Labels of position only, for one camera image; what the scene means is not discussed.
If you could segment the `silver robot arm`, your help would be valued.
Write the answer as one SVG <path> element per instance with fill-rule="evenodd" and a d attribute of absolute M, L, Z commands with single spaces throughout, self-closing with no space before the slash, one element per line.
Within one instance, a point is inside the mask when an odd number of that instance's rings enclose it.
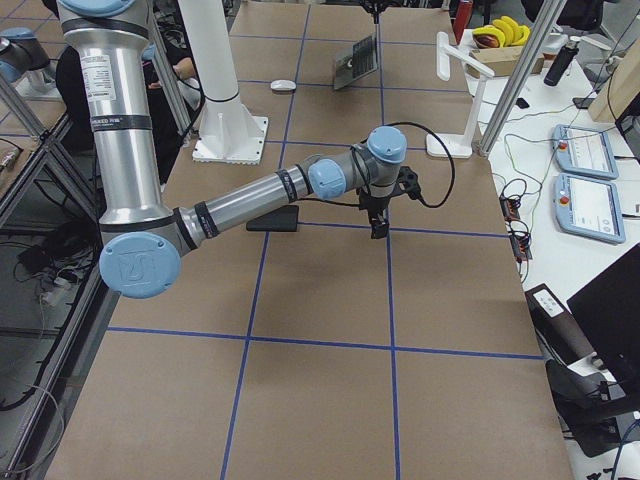
<path fill-rule="evenodd" d="M 62 1 L 65 6 L 77 11 L 78 15 L 107 18 L 121 14 L 135 1 Z M 357 1 L 379 24 L 380 15 L 389 6 L 399 6 L 398 1 Z M 234 1 L 222 1 L 224 15 L 233 8 Z M 1 75 L 9 83 L 14 83 L 28 71 L 49 71 L 50 58 L 41 47 L 35 34 L 29 29 L 1 32 Z M 151 62 L 155 56 L 153 42 L 142 54 L 143 63 Z"/>
<path fill-rule="evenodd" d="M 391 126 L 343 154 L 307 158 L 189 209 L 166 207 L 142 70 L 150 4 L 62 1 L 58 10 L 82 68 L 106 197 L 99 268 L 112 290 L 136 299 L 159 295 L 203 241 L 309 195 L 329 200 L 357 190 L 373 236 L 387 234 L 384 212 L 407 150 L 405 135 Z"/>

